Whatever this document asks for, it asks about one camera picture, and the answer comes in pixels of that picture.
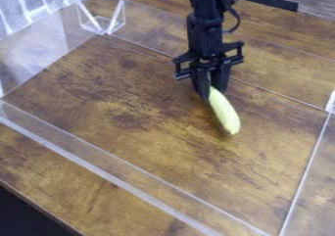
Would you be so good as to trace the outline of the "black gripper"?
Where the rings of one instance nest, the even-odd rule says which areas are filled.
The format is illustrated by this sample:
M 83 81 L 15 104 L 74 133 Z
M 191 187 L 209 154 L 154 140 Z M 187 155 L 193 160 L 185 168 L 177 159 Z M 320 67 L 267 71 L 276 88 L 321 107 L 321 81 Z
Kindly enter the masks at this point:
M 225 93 L 229 89 L 233 66 L 243 62 L 243 42 L 223 42 L 223 35 L 233 34 L 241 24 L 239 14 L 233 4 L 235 0 L 190 0 L 193 12 L 187 16 L 189 50 L 174 60 L 175 79 L 182 80 L 191 76 L 194 89 L 207 100 L 210 87 Z M 186 62 L 202 60 L 215 63 L 215 58 L 231 65 L 219 65 L 210 73 L 205 68 L 183 69 Z

